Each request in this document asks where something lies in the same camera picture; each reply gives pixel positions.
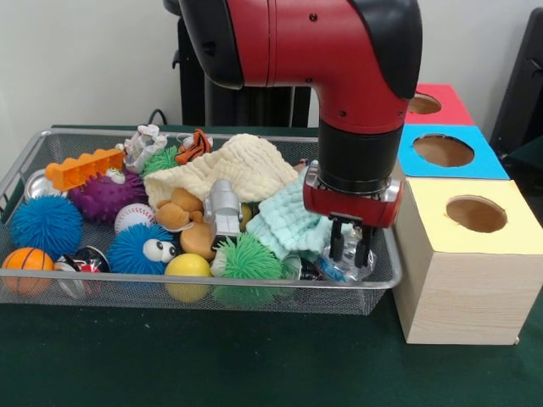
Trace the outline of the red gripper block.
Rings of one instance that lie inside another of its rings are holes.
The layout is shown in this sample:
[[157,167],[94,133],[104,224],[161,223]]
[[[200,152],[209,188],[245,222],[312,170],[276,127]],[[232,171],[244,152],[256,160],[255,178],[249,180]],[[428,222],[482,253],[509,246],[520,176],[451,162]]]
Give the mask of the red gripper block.
[[332,220],[329,257],[336,263],[342,259],[343,222],[358,221],[361,224],[356,227],[361,232],[361,239],[356,244],[355,266],[367,267],[372,227],[389,228],[394,224],[402,199],[402,183],[399,180],[391,180],[382,192],[356,195],[326,187],[319,179],[318,170],[316,161],[307,167],[303,184],[303,199],[307,211]]

